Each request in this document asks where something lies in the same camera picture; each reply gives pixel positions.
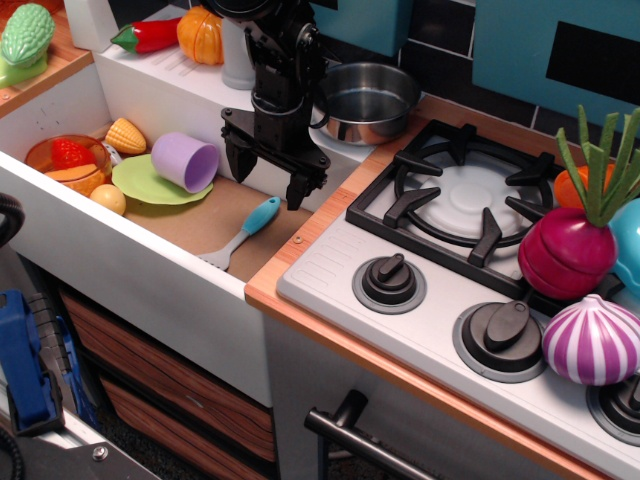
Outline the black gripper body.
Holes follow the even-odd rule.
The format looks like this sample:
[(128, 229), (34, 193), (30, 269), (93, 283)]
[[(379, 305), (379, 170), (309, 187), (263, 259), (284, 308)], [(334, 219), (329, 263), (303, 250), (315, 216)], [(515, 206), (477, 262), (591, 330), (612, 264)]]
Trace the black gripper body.
[(261, 158), (290, 173), (306, 173), (325, 182), (331, 161), (311, 139), (297, 114), (270, 115), (224, 108), (222, 137), (236, 134)]

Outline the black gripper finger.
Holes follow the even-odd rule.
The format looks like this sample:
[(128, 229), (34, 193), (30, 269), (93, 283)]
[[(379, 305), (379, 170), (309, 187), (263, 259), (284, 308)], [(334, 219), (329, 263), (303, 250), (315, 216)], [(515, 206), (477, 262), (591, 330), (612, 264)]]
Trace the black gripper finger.
[(306, 173), (293, 173), (286, 189), (287, 209), (298, 210), (303, 200), (319, 188), (320, 182), (317, 178)]
[(257, 154), (252, 146), (236, 134), (225, 138), (226, 155), (234, 180), (243, 183), (257, 163)]

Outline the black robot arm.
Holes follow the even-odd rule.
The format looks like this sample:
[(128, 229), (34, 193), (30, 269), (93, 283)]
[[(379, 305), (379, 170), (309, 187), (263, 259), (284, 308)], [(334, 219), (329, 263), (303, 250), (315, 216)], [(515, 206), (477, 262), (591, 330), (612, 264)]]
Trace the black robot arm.
[(288, 172), (290, 210), (326, 184), (329, 158), (309, 131), (329, 120), (312, 118), (318, 104), (327, 109), (320, 82), (323, 56), (314, 11), (307, 1), (204, 1), (210, 12), (238, 26), (246, 41), (255, 83), (251, 111), (226, 108), (221, 130), (233, 178), (241, 183), (259, 159)]

